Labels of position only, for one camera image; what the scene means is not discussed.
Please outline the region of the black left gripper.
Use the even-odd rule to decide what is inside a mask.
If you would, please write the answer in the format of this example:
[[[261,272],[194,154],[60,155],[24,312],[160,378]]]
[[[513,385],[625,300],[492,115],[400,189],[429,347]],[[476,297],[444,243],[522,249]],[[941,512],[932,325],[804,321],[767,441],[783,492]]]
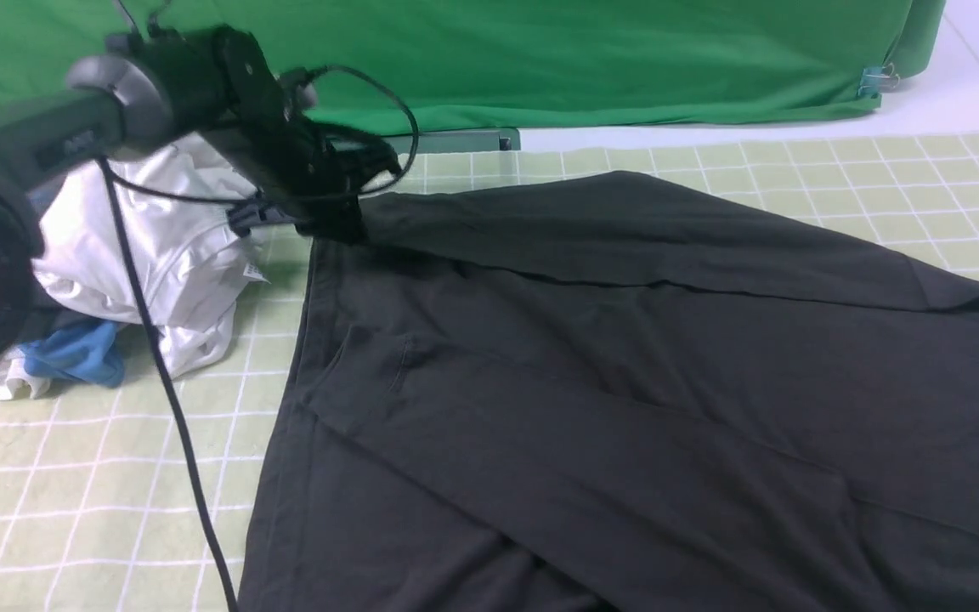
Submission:
[[[401,175],[395,148],[383,137],[312,121],[286,93],[271,107],[242,105],[201,137],[255,186],[255,194],[228,210],[239,236],[290,225],[302,236],[357,243],[366,234],[359,199],[378,175]]]

